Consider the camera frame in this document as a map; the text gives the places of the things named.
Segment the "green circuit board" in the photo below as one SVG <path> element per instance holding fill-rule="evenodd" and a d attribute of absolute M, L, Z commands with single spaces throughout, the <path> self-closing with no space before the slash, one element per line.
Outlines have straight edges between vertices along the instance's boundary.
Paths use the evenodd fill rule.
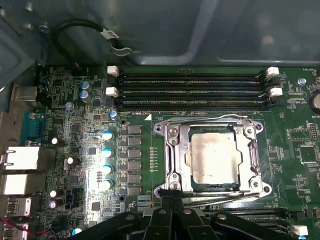
<path fill-rule="evenodd" d="M 181 71 L 255 74 L 260 70 L 245 67 L 123 68 L 125 73 L 162 74 Z M 268 111 L 237 112 L 264 125 L 263 133 L 258 135 L 258 152 L 263 181 L 271 185 L 272 194 L 253 202 L 216 205 L 215 209 L 281 207 L 304 211 L 308 208 L 314 213 L 320 208 L 320 116 L 308 106 L 308 98 L 320 88 L 320 80 L 314 76 L 312 68 L 280 68 L 279 71 L 284 106 L 275 106 Z M 55 169 L 47 174 L 40 213 L 42 226 L 65 217 L 71 229 L 78 225 L 90 227 L 117 213 L 160 207 L 161 200 L 153 195 L 153 189 L 165 181 L 164 140 L 153 132 L 153 126 L 177 116 L 224 114 L 221 111 L 118 112 L 118 118 L 112 120 L 110 109 L 100 101 L 106 76 L 103 67 L 89 67 L 86 77 L 72 77 L 71 70 L 63 67 L 48 67 L 40 73 L 40 78 L 48 82 L 48 95 L 52 97 L 52 109 L 45 116 L 42 145 L 52 147 L 53 137 L 64 138 L 67 143 L 57 149 Z M 298 84 L 300 78 L 307 80 L 306 85 Z M 92 87 L 90 101 L 86 103 L 79 99 L 81 81 L 88 81 Z M 67 102 L 74 104 L 72 110 L 66 110 Z M 130 127 L 139 130 L 130 135 Z M 101 138 L 105 131 L 112 132 L 113 140 Z M 130 138 L 139 138 L 140 145 L 128 147 L 125 142 Z M 105 148 L 112 149 L 113 157 L 103 156 Z M 132 154 L 137 154 L 132 161 L 134 163 L 129 163 L 125 156 L 131 150 L 135 150 Z M 69 156 L 79 156 L 81 164 L 65 171 L 64 161 Z M 128 164 L 132 164 L 132 170 L 128 170 Z M 104 165 L 111 165 L 114 171 L 105 175 Z M 109 190 L 103 190 L 101 184 L 106 179 L 112 181 Z M 58 188 L 76 189 L 79 206 L 48 209 L 49 192 Z M 320 215 L 314 213 L 313 217 L 295 223 L 308 226 L 308 239 L 320 239 Z M 68 237 L 70 233 L 66 231 L 62 235 Z"/>

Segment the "red wire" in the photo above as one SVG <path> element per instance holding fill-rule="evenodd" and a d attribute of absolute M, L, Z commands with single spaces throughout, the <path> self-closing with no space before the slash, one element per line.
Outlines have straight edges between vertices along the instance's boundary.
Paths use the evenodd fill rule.
<path fill-rule="evenodd" d="M 1 217 L 0 216 L 0 220 L 8 225 L 9 227 L 12 227 L 12 228 L 16 228 L 16 226 L 14 224 L 12 224 L 8 219 L 4 218 L 4 217 Z M 28 230 L 26 229 L 25 227 L 23 226 L 19 226 L 21 229 L 17 228 L 18 230 L 21 230 L 21 231 L 25 231 L 28 233 L 28 235 L 48 235 L 50 234 L 50 232 L 48 230 L 44 230 L 44 231 L 31 231 L 31 230 Z"/>

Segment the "cpu socket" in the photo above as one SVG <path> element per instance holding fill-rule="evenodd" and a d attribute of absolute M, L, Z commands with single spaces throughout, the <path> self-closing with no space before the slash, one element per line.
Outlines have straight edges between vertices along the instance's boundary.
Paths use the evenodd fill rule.
<path fill-rule="evenodd" d="M 154 189 L 181 190 L 186 202 L 253 201 L 269 195 L 262 181 L 257 134 L 263 125 L 247 116 L 174 117 L 153 131 L 164 137 L 165 183 Z"/>

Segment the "white connector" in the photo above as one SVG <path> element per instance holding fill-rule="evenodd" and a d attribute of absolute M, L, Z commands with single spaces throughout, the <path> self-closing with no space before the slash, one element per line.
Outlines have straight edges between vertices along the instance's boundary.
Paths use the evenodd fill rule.
<path fill-rule="evenodd" d="M 281 87 L 273 87 L 269 90 L 269 97 L 278 97 L 282 95 L 283 93 Z"/>
<path fill-rule="evenodd" d="M 307 236 L 308 228 L 305 225 L 293 225 L 292 226 L 293 233 L 298 236 Z"/>
<path fill-rule="evenodd" d="M 107 87 L 105 89 L 105 95 L 117 98 L 119 96 L 119 92 L 114 86 Z"/>
<path fill-rule="evenodd" d="M 118 77 L 119 76 L 119 70 L 117 66 L 108 66 L 106 69 L 106 72 L 112 76 Z"/>
<path fill-rule="evenodd" d="M 265 74 L 267 79 L 270 79 L 272 77 L 276 77 L 279 76 L 279 68 L 275 67 L 275 66 L 271 66 L 266 70 L 266 74 Z"/>

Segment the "motherboard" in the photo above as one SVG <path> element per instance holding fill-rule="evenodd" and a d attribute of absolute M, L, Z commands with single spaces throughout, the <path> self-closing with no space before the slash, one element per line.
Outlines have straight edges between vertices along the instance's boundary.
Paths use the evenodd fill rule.
<path fill-rule="evenodd" d="M 119 213 L 161 207 L 160 189 L 175 189 L 206 217 L 226 211 L 293 234 L 285 219 L 307 226 L 297 239 L 320 239 L 319 73 L 272 71 L 41 69 L 51 106 L 25 112 L 20 138 L 56 151 L 39 229 L 59 225 L 54 238 L 65 239 Z"/>

